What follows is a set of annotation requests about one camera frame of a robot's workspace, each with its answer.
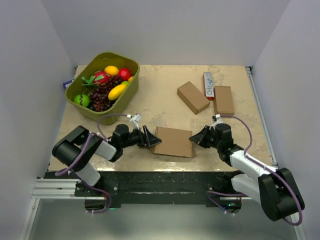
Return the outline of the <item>brown cardboard box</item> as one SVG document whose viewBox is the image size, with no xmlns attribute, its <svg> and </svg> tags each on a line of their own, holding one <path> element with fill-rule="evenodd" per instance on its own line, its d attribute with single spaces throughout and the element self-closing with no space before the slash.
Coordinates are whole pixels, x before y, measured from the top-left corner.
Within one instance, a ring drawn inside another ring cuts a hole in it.
<svg viewBox="0 0 320 240">
<path fill-rule="evenodd" d="M 193 145 L 189 140 L 192 131 L 157 126 L 155 136 L 161 139 L 161 143 L 150 148 L 153 154 L 184 158 L 194 157 Z"/>
</svg>

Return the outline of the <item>green plastic basket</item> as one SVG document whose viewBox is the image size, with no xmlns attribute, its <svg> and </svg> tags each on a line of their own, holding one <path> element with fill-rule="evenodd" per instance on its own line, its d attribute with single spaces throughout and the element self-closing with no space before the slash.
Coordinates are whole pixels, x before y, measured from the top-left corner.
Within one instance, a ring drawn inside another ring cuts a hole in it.
<svg viewBox="0 0 320 240">
<path fill-rule="evenodd" d="M 103 52 L 97 55 L 65 91 L 69 103 L 84 116 L 102 125 L 112 125 L 139 87 L 139 64 L 129 58 Z"/>
</svg>

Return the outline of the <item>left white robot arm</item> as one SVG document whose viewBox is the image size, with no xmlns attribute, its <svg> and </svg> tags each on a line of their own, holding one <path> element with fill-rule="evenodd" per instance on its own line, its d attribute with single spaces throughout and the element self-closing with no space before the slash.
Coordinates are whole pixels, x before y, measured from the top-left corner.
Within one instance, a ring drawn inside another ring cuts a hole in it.
<svg viewBox="0 0 320 240">
<path fill-rule="evenodd" d="M 150 148 L 161 142 L 145 125 L 142 129 L 135 128 L 130 131 L 126 124 L 119 124 L 108 139 L 103 139 L 80 125 L 53 147 L 53 157 L 66 166 L 55 175 L 59 177 L 73 171 L 86 183 L 85 189 L 88 193 L 99 196 L 104 190 L 104 184 L 100 181 L 100 173 L 90 163 L 93 155 L 114 163 L 123 155 L 124 148 L 135 145 Z"/>
</svg>

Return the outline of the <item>closed brown box middle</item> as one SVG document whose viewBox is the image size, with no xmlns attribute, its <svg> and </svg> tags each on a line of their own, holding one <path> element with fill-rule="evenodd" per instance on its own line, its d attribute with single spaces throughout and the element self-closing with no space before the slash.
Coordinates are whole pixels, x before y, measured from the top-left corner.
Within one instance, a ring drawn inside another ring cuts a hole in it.
<svg viewBox="0 0 320 240">
<path fill-rule="evenodd" d="M 177 88 L 177 95 L 195 115 L 210 106 L 210 101 L 190 81 Z"/>
</svg>

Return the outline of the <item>closed brown box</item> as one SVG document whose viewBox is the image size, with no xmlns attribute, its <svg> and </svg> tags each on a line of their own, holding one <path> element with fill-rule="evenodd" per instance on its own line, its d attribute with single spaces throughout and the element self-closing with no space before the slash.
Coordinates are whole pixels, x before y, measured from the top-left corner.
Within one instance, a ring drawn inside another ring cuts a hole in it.
<svg viewBox="0 0 320 240">
<path fill-rule="evenodd" d="M 177 88 L 177 95 L 195 115 L 210 106 L 210 101 L 190 81 Z"/>
<path fill-rule="evenodd" d="M 214 87 L 213 107 L 216 115 L 220 114 L 233 116 L 235 114 L 232 90 L 230 86 Z"/>
</svg>

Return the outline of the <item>toothpaste box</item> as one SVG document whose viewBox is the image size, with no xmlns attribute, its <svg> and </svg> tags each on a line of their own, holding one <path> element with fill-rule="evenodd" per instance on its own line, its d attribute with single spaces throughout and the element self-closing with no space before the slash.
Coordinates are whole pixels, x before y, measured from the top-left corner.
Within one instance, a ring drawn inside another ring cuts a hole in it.
<svg viewBox="0 0 320 240">
<path fill-rule="evenodd" d="M 213 82 L 213 76 L 211 72 L 204 72 L 203 73 L 203 82 L 204 82 L 204 95 L 205 97 L 213 101 L 215 98 L 214 93 L 214 82 Z"/>
</svg>

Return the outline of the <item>yellow toy mango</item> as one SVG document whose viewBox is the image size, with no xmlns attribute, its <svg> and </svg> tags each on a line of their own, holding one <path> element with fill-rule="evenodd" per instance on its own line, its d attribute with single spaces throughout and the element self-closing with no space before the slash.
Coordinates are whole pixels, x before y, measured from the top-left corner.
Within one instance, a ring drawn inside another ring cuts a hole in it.
<svg viewBox="0 0 320 240">
<path fill-rule="evenodd" d="M 126 88 L 127 88 L 127 85 L 125 85 L 125 84 L 119 84 L 119 85 L 115 86 L 109 92 L 108 99 L 110 101 L 114 101 L 114 100 L 118 99 L 121 96 L 121 94 L 126 90 Z"/>
</svg>

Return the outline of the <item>dark red toy grapes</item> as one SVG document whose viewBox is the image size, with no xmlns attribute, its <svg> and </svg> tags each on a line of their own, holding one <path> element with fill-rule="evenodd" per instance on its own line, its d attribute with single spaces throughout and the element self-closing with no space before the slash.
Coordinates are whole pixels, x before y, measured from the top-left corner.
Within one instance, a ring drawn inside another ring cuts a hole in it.
<svg viewBox="0 0 320 240">
<path fill-rule="evenodd" d="M 89 94 L 90 103 L 87 108 L 94 112 L 104 112 L 109 110 L 115 103 L 114 100 L 109 100 L 109 91 L 103 87 L 96 87 Z"/>
</svg>

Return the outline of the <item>purple toy grapes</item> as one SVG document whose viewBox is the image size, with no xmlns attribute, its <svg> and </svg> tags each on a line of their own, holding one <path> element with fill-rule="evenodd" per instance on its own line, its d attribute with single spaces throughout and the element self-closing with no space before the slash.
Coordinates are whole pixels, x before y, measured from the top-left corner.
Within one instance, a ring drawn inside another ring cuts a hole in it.
<svg viewBox="0 0 320 240">
<path fill-rule="evenodd" d="M 111 91 L 114 87 L 120 85 L 123 81 L 124 81 L 124 79 L 122 77 L 120 77 L 119 75 L 113 75 L 106 82 L 106 84 L 104 85 L 104 88 L 107 91 Z"/>
</svg>

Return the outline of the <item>red toy apple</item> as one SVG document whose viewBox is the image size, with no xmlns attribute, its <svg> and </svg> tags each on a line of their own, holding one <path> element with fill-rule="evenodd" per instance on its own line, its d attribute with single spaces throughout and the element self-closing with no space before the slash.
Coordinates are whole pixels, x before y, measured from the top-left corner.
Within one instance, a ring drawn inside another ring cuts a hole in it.
<svg viewBox="0 0 320 240">
<path fill-rule="evenodd" d="M 120 68 L 118 72 L 118 76 L 121 77 L 124 81 L 128 81 L 132 75 L 129 69 Z"/>
</svg>

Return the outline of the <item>green toy watermelon ball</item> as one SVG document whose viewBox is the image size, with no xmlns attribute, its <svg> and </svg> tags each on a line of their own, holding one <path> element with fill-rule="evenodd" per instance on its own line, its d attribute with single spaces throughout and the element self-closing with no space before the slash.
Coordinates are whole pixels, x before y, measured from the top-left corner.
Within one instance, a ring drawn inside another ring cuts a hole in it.
<svg viewBox="0 0 320 240">
<path fill-rule="evenodd" d="M 74 97 L 73 102 L 86 108 L 89 106 L 91 100 L 86 94 L 78 94 Z"/>
</svg>

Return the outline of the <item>yellow toy lemon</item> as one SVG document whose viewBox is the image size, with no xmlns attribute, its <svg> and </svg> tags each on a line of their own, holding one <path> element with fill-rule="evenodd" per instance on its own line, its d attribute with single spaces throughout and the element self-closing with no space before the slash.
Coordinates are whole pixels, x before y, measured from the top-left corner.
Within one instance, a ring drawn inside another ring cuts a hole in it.
<svg viewBox="0 0 320 240">
<path fill-rule="evenodd" d="M 119 69 L 114 66 L 114 65 L 109 65 L 107 67 L 104 68 L 104 72 L 108 75 L 108 76 L 115 76 L 118 75 L 119 73 Z"/>
</svg>

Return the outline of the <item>pink toy dragon fruit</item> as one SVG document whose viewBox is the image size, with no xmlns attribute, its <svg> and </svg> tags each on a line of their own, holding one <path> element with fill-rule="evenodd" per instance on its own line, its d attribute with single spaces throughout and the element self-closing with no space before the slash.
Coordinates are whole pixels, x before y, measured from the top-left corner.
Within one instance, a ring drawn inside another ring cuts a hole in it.
<svg viewBox="0 0 320 240">
<path fill-rule="evenodd" d="M 111 76 L 103 70 L 97 71 L 93 76 L 94 79 L 92 83 L 98 87 L 104 86 L 111 78 Z"/>
</svg>

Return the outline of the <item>blue white packet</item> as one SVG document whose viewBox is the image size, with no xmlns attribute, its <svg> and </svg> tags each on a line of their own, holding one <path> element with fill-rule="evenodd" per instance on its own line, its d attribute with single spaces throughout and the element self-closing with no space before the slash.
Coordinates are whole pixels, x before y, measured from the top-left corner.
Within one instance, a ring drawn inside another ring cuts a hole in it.
<svg viewBox="0 0 320 240">
<path fill-rule="evenodd" d="M 66 90 L 74 81 L 75 79 L 71 79 L 71 80 L 68 80 L 68 81 L 65 81 L 62 85 L 63 85 L 63 88 Z"/>
</svg>

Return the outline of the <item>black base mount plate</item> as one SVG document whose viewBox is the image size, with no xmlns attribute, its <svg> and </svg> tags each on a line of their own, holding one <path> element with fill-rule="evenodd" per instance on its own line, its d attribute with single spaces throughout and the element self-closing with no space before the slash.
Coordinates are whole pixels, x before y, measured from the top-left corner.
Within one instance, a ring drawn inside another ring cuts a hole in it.
<svg viewBox="0 0 320 240">
<path fill-rule="evenodd" d="M 77 183 L 75 195 L 86 197 L 87 210 L 100 210 L 107 197 L 111 196 L 111 207 L 124 204 L 155 205 L 204 205 L 214 207 L 216 203 L 231 213 L 242 207 L 242 199 L 232 189 L 231 178 L 239 171 L 229 172 L 156 172 L 156 171 L 104 171 L 95 189 Z"/>
</svg>

